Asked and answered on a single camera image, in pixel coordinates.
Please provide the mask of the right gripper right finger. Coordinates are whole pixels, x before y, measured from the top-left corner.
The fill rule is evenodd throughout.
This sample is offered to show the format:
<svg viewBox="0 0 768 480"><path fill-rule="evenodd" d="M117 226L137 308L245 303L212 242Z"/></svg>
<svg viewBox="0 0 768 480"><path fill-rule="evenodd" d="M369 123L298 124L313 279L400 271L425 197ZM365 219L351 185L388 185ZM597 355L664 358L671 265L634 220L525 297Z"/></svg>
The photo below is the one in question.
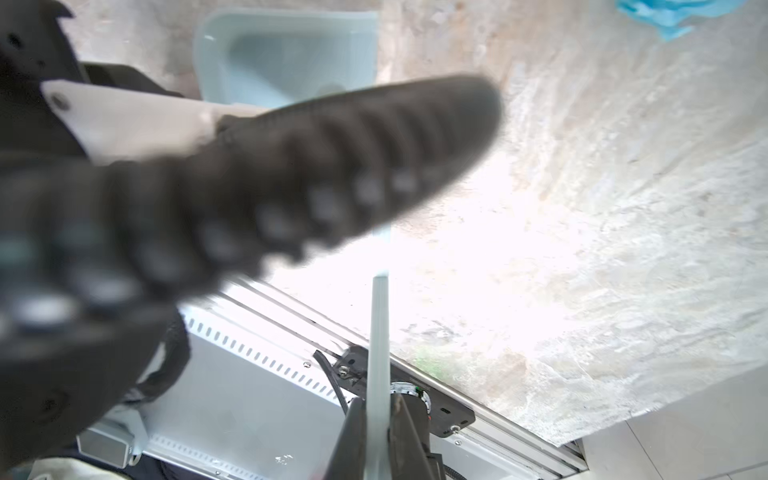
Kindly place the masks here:
<svg viewBox="0 0 768 480"><path fill-rule="evenodd" d="M432 480L430 418L418 397L393 393L388 434L389 460L395 480Z"/></svg>

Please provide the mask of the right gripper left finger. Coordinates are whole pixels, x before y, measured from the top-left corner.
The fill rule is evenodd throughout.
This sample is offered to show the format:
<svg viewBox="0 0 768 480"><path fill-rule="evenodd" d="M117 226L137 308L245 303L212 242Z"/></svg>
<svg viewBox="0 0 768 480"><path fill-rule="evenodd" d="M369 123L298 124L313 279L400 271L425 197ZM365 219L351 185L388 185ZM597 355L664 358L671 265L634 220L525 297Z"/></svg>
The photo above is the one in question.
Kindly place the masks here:
<svg viewBox="0 0 768 480"><path fill-rule="evenodd" d="M364 479L366 434L366 402L355 398L349 404L324 480Z"/></svg>

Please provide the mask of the grey-green hand brush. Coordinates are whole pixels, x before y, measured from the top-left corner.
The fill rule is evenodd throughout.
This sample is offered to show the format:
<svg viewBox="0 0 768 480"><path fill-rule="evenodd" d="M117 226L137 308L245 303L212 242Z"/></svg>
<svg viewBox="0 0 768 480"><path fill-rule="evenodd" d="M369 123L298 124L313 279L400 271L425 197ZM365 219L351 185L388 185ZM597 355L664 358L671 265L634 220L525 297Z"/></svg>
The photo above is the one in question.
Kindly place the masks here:
<svg viewBox="0 0 768 480"><path fill-rule="evenodd" d="M390 424L389 270L391 227L373 234L376 240L371 296L371 320L366 387L366 452L364 478L391 479L388 453Z"/></svg>

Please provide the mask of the grey-green plastic dustpan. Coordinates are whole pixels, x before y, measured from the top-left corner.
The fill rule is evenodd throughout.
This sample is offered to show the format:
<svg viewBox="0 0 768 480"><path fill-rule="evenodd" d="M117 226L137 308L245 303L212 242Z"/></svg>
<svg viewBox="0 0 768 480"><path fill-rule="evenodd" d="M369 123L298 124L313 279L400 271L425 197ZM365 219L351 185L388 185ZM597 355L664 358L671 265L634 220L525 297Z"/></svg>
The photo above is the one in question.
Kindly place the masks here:
<svg viewBox="0 0 768 480"><path fill-rule="evenodd" d="M221 9L197 29L194 72L203 100L281 108L370 87L375 12Z"/></svg>

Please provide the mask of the cyan paper scrap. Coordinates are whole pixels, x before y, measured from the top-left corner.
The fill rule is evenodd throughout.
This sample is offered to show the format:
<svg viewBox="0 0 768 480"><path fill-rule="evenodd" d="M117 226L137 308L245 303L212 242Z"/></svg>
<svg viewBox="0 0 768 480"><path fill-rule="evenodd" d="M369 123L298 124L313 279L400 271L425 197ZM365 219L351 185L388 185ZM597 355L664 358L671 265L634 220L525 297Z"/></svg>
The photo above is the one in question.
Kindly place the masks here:
<svg viewBox="0 0 768 480"><path fill-rule="evenodd" d="M615 6L635 22L652 26L663 40L670 41L691 32L693 20L722 17L745 3L745 0L618 0Z"/></svg>

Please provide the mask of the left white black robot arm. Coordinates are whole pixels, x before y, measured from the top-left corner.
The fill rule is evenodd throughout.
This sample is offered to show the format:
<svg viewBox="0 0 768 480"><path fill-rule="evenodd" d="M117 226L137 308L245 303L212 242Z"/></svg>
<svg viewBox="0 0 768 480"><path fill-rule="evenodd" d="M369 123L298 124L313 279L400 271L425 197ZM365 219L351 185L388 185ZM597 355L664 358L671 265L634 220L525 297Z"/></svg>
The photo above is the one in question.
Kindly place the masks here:
<svg viewBox="0 0 768 480"><path fill-rule="evenodd" d="M479 161L503 115L488 78L438 77L230 116L191 155L98 165L43 82L142 82L80 63L69 16L57 1L1 5L3 470L164 394L190 357L180 301L425 203Z"/></svg>

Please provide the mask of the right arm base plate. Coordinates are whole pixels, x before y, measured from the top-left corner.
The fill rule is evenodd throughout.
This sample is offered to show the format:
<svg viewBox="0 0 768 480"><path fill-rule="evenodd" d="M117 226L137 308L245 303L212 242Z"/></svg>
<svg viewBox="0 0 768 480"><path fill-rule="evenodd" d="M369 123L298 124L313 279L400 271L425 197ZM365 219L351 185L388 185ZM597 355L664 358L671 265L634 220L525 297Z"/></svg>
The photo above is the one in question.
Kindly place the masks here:
<svg viewBox="0 0 768 480"><path fill-rule="evenodd" d="M332 372L340 387L360 398L367 397L368 350L353 345L333 364ZM430 418L430 433L447 438L476 421L475 412L467 405L449 396L443 390L428 385L423 379L401 368L394 360L390 363L391 388L402 395L420 398Z"/></svg>

